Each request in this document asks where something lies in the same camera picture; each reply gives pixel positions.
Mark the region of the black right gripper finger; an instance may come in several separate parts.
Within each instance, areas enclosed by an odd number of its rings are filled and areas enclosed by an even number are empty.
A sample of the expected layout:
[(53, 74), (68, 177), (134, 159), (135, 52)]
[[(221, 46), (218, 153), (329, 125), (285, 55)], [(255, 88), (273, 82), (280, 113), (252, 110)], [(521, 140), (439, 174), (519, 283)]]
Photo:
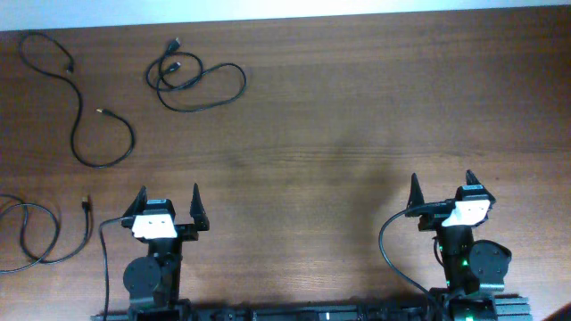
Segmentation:
[(418, 176), (416, 173), (413, 173), (410, 178), (410, 195), (406, 206), (407, 213), (405, 216), (408, 218), (421, 216), (425, 204)]
[(487, 200), (491, 210), (496, 203), (496, 198), (487, 190), (487, 188), (479, 181), (471, 169), (466, 171), (465, 184), (465, 200), (466, 201), (482, 201)]

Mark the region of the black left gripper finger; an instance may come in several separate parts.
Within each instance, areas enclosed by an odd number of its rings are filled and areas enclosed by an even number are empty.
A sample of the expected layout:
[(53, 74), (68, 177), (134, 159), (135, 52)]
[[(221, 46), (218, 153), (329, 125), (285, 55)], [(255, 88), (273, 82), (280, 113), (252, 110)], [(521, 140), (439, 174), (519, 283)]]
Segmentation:
[(143, 185), (139, 190), (135, 200), (129, 205), (128, 209), (122, 215), (121, 226), (124, 228), (131, 228), (134, 224), (137, 215), (141, 215), (145, 209), (147, 202), (147, 191)]
[(193, 197), (190, 204), (189, 214), (194, 221), (197, 231), (209, 231), (210, 221), (201, 200), (200, 190), (197, 183), (193, 186)]

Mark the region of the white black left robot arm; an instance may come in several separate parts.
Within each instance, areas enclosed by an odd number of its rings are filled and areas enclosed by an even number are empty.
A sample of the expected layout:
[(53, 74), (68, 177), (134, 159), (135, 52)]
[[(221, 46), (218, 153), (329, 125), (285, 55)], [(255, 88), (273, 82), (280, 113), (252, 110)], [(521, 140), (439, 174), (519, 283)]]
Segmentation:
[(122, 216), (121, 225), (148, 246), (147, 254), (125, 268), (123, 284), (129, 293), (129, 320), (190, 320), (191, 303), (179, 297), (182, 245), (195, 242), (210, 222), (198, 185), (193, 186), (191, 223), (177, 224), (169, 199), (150, 200), (142, 187)]

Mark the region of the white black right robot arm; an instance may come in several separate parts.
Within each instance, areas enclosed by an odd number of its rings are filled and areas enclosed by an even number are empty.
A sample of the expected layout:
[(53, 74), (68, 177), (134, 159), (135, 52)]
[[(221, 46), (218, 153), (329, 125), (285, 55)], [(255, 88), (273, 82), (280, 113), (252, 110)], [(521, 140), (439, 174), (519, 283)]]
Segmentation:
[(447, 282), (432, 296), (450, 320), (494, 320), (497, 313), (493, 296), (505, 289), (504, 277), (512, 259), (511, 251), (489, 240), (474, 238), (496, 203), (495, 197), (466, 172), (466, 183), (455, 196), (439, 202), (426, 202), (418, 176), (410, 180), (410, 196), (405, 209), (409, 218), (419, 218), (418, 230), (434, 232), (435, 249)]

